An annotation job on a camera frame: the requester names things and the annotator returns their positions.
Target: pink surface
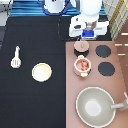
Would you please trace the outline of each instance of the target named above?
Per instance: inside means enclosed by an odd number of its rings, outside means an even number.
[[[98,45],[107,45],[111,48],[111,55],[107,58],[97,56],[95,49]],[[86,78],[81,78],[74,73],[73,64],[77,57],[74,55],[74,42],[66,42],[66,128],[91,128],[81,121],[76,112],[77,95],[86,87],[100,87],[113,97],[115,103],[125,100],[126,91],[122,70],[112,41],[89,41],[89,54],[91,72]],[[102,76],[98,71],[101,62],[111,62],[115,67],[114,75]],[[128,128],[128,110],[116,111],[113,122],[106,128]]]

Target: small plate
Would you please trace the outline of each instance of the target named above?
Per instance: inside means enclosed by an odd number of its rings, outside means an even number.
[[[99,87],[82,90],[76,100],[78,116],[87,125],[94,128],[108,126],[114,119],[116,109],[111,109],[113,98]]]
[[[51,67],[46,63],[39,63],[32,69],[32,76],[36,81],[44,82],[51,77]]]

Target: white bowl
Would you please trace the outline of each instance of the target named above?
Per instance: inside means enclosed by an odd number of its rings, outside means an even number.
[[[76,110],[81,120],[91,127],[106,127],[114,119],[116,109],[111,109],[113,98],[99,87],[82,90],[76,100]]]
[[[51,67],[46,63],[39,63],[32,69],[32,76],[36,81],[44,82],[51,77]]]
[[[89,65],[88,69],[85,71],[81,70],[81,62],[82,61],[86,61]],[[90,70],[91,70],[90,60],[85,58],[83,55],[79,55],[78,58],[74,62],[74,72],[81,77],[86,77],[86,76],[88,76]]]

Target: bowl rim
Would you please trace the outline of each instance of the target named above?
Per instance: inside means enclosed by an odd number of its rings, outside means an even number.
[[[50,75],[49,75],[49,77],[47,78],[47,79],[45,79],[45,80],[39,80],[39,79],[37,79],[37,77],[35,77],[35,75],[34,75],[34,70],[38,67],[38,66],[41,66],[41,65],[46,65],[49,69],[50,69]],[[36,81],[38,81],[38,82],[44,82],[44,81],[47,81],[50,77],[51,77],[51,74],[52,74],[52,69],[51,69],[51,67],[48,65],[48,64],[46,64],[46,63],[38,63],[38,64],[36,64],[34,67],[33,67],[33,69],[32,69],[32,77],[36,80]]]
[[[114,104],[114,100],[113,100],[112,96],[111,96],[106,90],[104,90],[104,89],[102,89],[102,88],[100,88],[100,87],[87,87],[87,88],[83,89],[82,91],[80,91],[80,93],[78,94],[77,99],[76,99],[76,111],[77,111],[77,114],[78,114],[79,118],[80,118],[85,124],[87,124],[88,126],[94,127],[94,128],[102,128],[102,127],[106,127],[106,126],[110,125],[110,124],[112,123],[112,121],[114,120],[114,118],[115,118],[116,109],[114,109],[114,111],[113,111],[113,116],[112,116],[112,118],[110,119],[110,121],[107,122],[107,123],[105,123],[104,125],[100,125],[100,126],[91,125],[91,124],[89,124],[87,121],[85,121],[85,120],[81,117],[81,115],[80,115],[80,113],[79,113],[79,110],[78,110],[78,100],[79,100],[79,97],[81,96],[81,94],[82,94],[83,92],[85,92],[86,90],[89,90],[89,89],[98,89],[98,90],[101,90],[101,91],[105,92],[105,93],[110,97],[111,101],[112,101],[113,104]]]

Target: red food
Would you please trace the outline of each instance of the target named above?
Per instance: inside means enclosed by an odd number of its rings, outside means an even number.
[[[83,66],[83,67],[81,68],[82,71],[85,71],[85,70],[87,70],[87,69],[88,69],[88,67],[86,67],[86,66]]]
[[[88,66],[88,63],[87,63],[86,61],[82,61],[81,64],[82,64],[82,67],[83,67],[83,66],[85,66],[85,67]]]

